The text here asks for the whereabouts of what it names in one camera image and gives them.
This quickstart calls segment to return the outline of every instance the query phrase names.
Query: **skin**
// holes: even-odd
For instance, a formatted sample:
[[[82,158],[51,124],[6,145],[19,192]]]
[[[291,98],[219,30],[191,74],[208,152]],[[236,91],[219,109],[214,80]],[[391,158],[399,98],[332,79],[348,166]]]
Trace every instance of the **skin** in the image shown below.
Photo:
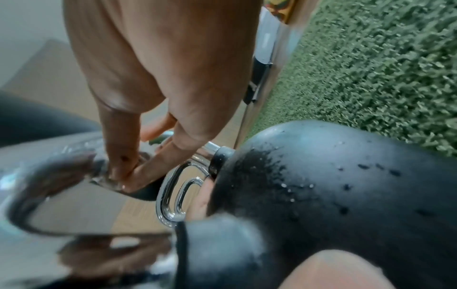
[[[64,0],[71,46],[97,102],[111,177],[135,191],[187,160],[228,123],[248,87],[262,0]],[[165,117],[140,116],[167,98]],[[174,129],[147,163],[139,141]],[[187,213],[206,217],[207,179]],[[392,289],[378,268],[337,250],[299,265],[280,289]]]

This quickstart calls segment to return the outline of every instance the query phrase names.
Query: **orange and green patterned object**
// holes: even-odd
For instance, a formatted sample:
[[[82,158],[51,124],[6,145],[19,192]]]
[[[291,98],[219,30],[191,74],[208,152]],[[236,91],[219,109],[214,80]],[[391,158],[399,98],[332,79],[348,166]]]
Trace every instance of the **orange and green patterned object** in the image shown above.
[[[265,8],[281,22],[287,24],[297,0],[265,0]]]

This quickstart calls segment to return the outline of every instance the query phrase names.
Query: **green carpet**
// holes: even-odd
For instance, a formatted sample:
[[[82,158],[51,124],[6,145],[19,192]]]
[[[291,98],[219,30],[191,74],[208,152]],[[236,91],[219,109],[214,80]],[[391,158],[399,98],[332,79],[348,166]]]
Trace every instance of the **green carpet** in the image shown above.
[[[250,136],[302,119],[457,156],[457,1],[322,0]]]

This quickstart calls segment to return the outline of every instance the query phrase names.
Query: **black leather seat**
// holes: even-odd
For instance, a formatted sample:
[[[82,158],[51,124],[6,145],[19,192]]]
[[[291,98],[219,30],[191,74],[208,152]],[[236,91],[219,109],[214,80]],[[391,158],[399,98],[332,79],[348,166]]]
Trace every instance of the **black leather seat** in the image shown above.
[[[0,90],[0,148],[101,130],[100,124]]]

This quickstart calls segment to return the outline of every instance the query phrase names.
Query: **metal surface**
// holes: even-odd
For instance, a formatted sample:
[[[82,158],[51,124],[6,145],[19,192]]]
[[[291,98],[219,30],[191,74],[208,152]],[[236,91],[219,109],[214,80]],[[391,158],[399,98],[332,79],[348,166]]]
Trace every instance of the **metal surface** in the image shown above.
[[[167,132],[162,138],[171,135]],[[56,232],[34,225],[42,207],[81,183],[124,194],[122,187],[108,178],[101,135],[81,134],[76,139],[82,141],[55,150],[50,157],[38,154],[38,161],[0,164],[0,288],[142,288],[144,284],[148,288],[168,288],[178,263],[170,230],[112,235]],[[140,146],[141,161],[147,161],[152,154],[142,148],[150,150],[150,146]],[[187,166],[195,166],[207,175],[207,158],[218,148],[209,143],[199,149],[192,159],[167,175],[160,192],[172,191],[176,185],[173,181]],[[171,221],[183,220],[181,206],[192,184],[201,185],[202,180],[190,179],[181,187],[174,206],[177,214],[169,218]],[[168,226],[170,220],[162,219]]]

